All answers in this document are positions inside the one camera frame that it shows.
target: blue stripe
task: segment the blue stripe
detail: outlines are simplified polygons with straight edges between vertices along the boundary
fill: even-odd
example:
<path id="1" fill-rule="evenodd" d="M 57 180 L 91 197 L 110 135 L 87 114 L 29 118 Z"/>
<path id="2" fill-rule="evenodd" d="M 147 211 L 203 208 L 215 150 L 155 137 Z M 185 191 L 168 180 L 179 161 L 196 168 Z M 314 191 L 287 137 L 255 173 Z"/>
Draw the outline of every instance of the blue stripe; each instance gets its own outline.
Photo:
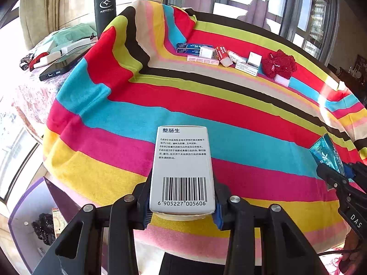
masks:
<path id="1" fill-rule="evenodd" d="M 200 125 L 208 128 L 213 158 L 263 169 L 316 178 L 316 162 L 308 149 L 295 143 L 232 125 L 202 119 L 162 107 L 145 107 L 107 99 L 111 89 L 94 84 L 83 59 L 57 95 L 69 111 L 91 128 L 155 143 L 161 125 Z"/>
<path id="2" fill-rule="evenodd" d="M 186 42 L 186 38 L 182 35 L 181 31 L 175 24 L 175 18 L 173 16 L 173 7 L 162 4 L 164 16 L 168 26 L 168 39 L 173 47 L 176 49 L 177 43 Z"/>
<path id="3" fill-rule="evenodd" d="M 308 98 L 316 101 L 318 104 L 326 107 L 329 111 L 334 112 L 336 110 L 346 109 L 350 108 L 351 106 L 355 105 L 358 101 L 358 99 L 353 95 L 350 94 L 340 101 L 329 101 L 326 100 L 325 104 L 323 101 L 325 100 L 325 97 L 321 96 L 320 93 L 316 91 L 315 89 L 309 87 L 305 83 L 301 82 L 300 80 L 291 77 L 289 82 L 289 87 L 292 89 L 297 90 L 298 92 L 302 93 L 303 95 L 307 96 Z"/>

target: barcode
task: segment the barcode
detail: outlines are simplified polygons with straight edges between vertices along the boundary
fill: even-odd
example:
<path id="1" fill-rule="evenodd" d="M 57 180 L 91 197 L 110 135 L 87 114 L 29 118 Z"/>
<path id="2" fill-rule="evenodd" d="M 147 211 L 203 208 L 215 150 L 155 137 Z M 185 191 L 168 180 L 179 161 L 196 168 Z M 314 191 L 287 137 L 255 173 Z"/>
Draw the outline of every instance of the barcode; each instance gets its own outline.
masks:
<path id="1" fill-rule="evenodd" d="M 164 177 L 162 201 L 205 201 L 207 202 L 205 177 Z"/>

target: red object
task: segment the red object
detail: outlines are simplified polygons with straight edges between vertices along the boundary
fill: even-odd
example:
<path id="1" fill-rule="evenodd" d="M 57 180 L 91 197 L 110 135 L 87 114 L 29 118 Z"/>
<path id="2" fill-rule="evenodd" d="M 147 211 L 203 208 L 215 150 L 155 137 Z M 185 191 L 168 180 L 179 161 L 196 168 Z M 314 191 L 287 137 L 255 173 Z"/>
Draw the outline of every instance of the red object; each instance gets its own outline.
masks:
<path id="1" fill-rule="evenodd" d="M 217 52 L 218 60 L 221 61 L 224 58 L 229 58 L 227 50 L 225 47 L 219 46 L 215 48 L 215 51 Z"/>
<path id="2" fill-rule="evenodd" d="M 228 67 L 228 66 L 233 64 L 232 60 L 228 56 L 227 49 L 224 46 L 222 46 L 222 45 L 217 46 L 215 48 L 215 51 L 217 53 L 219 62 L 221 62 L 221 64 L 224 67 Z"/>
<path id="3" fill-rule="evenodd" d="M 34 68 L 34 64 L 38 63 L 40 61 L 40 59 L 44 56 L 47 56 L 49 53 L 48 52 L 44 52 L 39 54 L 37 57 L 35 57 L 30 63 L 29 63 L 29 71 L 32 71 Z"/>
<path id="4" fill-rule="evenodd" d="M 269 53 L 268 58 L 263 58 L 262 70 L 269 78 L 275 78 L 275 75 L 279 74 L 289 80 L 292 73 L 297 71 L 297 65 L 293 56 L 288 56 L 278 49 L 276 53 Z"/>

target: white medicine box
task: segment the white medicine box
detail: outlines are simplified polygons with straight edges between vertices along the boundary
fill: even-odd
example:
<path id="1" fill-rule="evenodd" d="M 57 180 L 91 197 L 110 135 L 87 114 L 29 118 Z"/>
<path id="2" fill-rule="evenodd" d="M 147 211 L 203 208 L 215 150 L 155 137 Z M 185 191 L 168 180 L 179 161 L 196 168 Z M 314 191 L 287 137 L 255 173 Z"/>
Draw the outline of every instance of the white medicine box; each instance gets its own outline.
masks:
<path id="1" fill-rule="evenodd" d="M 171 220 L 194 220 L 214 212 L 214 181 L 206 127 L 158 127 L 150 210 Z"/>

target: metal screw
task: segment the metal screw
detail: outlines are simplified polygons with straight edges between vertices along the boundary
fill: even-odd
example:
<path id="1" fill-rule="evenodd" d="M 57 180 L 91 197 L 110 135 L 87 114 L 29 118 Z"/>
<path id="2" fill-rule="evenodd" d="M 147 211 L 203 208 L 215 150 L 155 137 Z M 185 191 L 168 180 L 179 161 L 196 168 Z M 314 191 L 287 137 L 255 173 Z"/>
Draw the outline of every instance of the metal screw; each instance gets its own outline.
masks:
<path id="1" fill-rule="evenodd" d="M 135 196 L 133 196 L 132 194 L 128 194 L 126 196 L 124 196 L 124 201 L 125 202 L 132 202 L 135 199 Z"/>
<path id="2" fill-rule="evenodd" d="M 271 209 L 274 211 L 274 212 L 280 212 L 281 211 L 281 206 L 280 205 L 272 205 L 271 206 Z"/>
<path id="3" fill-rule="evenodd" d="M 92 205 L 85 205 L 83 208 L 84 212 L 91 212 L 93 210 L 93 206 Z"/>
<path id="4" fill-rule="evenodd" d="M 236 196 L 236 195 L 233 195 L 229 198 L 229 200 L 232 202 L 232 203 L 239 203 L 241 201 L 241 198 L 239 196 Z"/>

